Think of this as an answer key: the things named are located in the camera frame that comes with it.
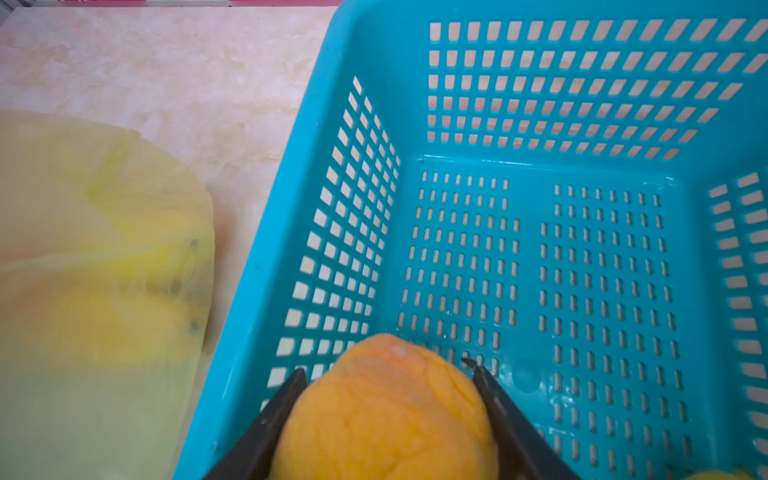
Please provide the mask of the yellow translucent plastic bag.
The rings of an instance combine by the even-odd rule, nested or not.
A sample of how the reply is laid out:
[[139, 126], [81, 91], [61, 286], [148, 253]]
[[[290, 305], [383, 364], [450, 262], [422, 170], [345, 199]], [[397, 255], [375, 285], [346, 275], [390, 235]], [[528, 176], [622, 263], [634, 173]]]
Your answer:
[[1, 114], [1, 475], [164, 479], [209, 317], [194, 172], [134, 130]]

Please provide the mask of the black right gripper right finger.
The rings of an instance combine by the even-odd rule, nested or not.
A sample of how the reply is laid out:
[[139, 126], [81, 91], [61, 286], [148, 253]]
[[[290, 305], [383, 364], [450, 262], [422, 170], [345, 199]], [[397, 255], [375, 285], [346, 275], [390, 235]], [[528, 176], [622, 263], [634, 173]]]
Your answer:
[[580, 479], [485, 367], [471, 358], [462, 363], [473, 369], [473, 383], [487, 411], [498, 445], [500, 479]]

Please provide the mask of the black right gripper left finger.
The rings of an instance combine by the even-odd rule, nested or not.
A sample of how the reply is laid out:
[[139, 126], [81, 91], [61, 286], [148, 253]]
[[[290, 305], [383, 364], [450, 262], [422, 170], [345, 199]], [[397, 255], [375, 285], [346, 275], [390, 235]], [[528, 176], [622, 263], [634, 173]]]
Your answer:
[[282, 430], [307, 386], [306, 371], [302, 368], [294, 371], [240, 439], [203, 479], [267, 479]]

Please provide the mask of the yellow toy lemon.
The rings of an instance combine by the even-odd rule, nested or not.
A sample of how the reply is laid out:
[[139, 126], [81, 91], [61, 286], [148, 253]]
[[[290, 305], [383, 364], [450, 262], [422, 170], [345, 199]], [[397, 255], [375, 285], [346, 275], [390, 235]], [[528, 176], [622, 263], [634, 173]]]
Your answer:
[[706, 471], [690, 475], [685, 480], [753, 480], [753, 477], [744, 471]]

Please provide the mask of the orange toy fruit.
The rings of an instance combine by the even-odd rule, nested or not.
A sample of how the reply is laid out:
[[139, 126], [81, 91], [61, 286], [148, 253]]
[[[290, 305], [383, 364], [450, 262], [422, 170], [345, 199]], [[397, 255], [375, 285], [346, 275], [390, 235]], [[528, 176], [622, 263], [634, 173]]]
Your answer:
[[457, 367], [389, 334], [345, 352], [294, 405], [272, 479], [495, 479], [484, 403]]

